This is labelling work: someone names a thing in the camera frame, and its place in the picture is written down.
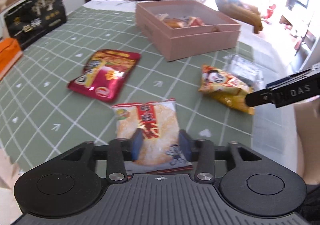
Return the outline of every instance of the rice cracker bag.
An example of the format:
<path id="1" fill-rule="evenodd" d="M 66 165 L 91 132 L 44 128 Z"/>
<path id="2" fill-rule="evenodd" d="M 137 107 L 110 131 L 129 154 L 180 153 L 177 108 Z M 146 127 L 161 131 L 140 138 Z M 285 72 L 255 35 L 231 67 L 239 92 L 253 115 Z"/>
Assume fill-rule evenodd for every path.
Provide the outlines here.
<path id="1" fill-rule="evenodd" d="M 137 128 L 144 140 L 135 162 L 126 162 L 128 174 L 153 172 L 191 165 L 179 148 L 179 125 L 175 100 L 119 104 L 112 107 L 116 116 L 117 138 L 131 138 Z"/>

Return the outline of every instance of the snack in box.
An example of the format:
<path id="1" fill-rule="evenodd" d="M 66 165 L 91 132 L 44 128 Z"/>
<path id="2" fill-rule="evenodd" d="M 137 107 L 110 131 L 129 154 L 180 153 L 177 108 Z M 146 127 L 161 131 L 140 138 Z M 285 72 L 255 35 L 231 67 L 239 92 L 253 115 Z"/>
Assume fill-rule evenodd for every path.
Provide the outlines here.
<path id="1" fill-rule="evenodd" d="M 254 114 L 254 109 L 245 103 L 245 96 L 252 93 L 252 88 L 223 70 L 203 65 L 199 91 L 230 108 Z"/>
<path id="2" fill-rule="evenodd" d="M 160 13 L 156 15 L 160 21 L 163 21 L 169 27 L 176 29 L 176 28 L 183 28 L 183 27 L 191 27 L 191 26 L 202 26 L 205 23 L 199 17 L 195 16 L 183 16 L 181 18 L 169 18 L 169 14 L 167 13 Z"/>
<path id="3" fill-rule="evenodd" d="M 72 80 L 68 88 L 110 102 L 117 97 L 129 72 L 139 59 L 139 53 L 99 50 L 85 64 L 83 75 Z"/>
<path id="4" fill-rule="evenodd" d="M 119 104 L 112 107 L 118 117 L 117 138 L 130 138 L 137 128 L 144 140 L 135 162 L 126 162 L 128 174 L 181 168 L 191 165 L 179 148 L 179 125 L 175 100 Z"/>

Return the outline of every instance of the metal screw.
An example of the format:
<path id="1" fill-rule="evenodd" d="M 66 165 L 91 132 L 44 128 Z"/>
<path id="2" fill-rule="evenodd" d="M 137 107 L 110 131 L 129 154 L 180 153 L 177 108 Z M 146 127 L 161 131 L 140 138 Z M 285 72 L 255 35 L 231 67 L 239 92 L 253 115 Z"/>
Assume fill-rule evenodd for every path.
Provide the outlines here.
<path id="1" fill-rule="evenodd" d="M 201 172 L 197 175 L 198 179 L 203 180 L 203 181 L 209 181 L 213 178 L 212 174 L 208 172 Z"/>
<path id="2" fill-rule="evenodd" d="M 124 179 L 124 175 L 119 172 L 114 172 L 111 175 L 109 175 L 109 179 L 113 181 L 121 181 L 122 179 Z"/>

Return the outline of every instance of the pink box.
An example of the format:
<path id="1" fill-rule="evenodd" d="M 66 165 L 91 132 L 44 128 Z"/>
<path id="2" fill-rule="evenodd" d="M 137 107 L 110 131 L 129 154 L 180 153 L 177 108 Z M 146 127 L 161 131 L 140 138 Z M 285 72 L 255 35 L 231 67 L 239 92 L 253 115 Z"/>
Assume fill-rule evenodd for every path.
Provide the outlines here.
<path id="1" fill-rule="evenodd" d="M 200 17 L 206 25 L 172 29 L 156 18 L 160 13 Z M 230 17 L 191 0 L 139 3 L 136 23 L 167 61 L 236 47 L 240 33 Z"/>

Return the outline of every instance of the table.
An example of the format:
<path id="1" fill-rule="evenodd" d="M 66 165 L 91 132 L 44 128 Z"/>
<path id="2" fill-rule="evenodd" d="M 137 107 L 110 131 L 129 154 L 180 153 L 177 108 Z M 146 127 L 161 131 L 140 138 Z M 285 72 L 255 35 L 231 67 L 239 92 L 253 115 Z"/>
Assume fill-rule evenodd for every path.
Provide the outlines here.
<path id="1" fill-rule="evenodd" d="M 193 138 L 202 135 L 218 145 L 237 140 L 295 171 L 292 106 L 263 105 L 252 118 L 208 101 L 197 91 L 202 63 L 221 68 L 229 53 L 254 59 L 266 83 L 282 77 L 272 47 L 254 38 L 250 26 L 242 24 L 242 43 L 235 49 L 167 63 L 135 26 L 134 9 L 135 2 L 90 1 L 73 12 L 67 24 L 24 52 L 0 83 L 0 146 L 12 160 L 27 171 L 83 141 L 103 145 L 115 137 L 116 119 L 110 105 L 66 88 L 68 81 L 80 75 L 88 57 L 105 47 L 142 54 L 116 103 L 175 97 L 180 128 Z"/>

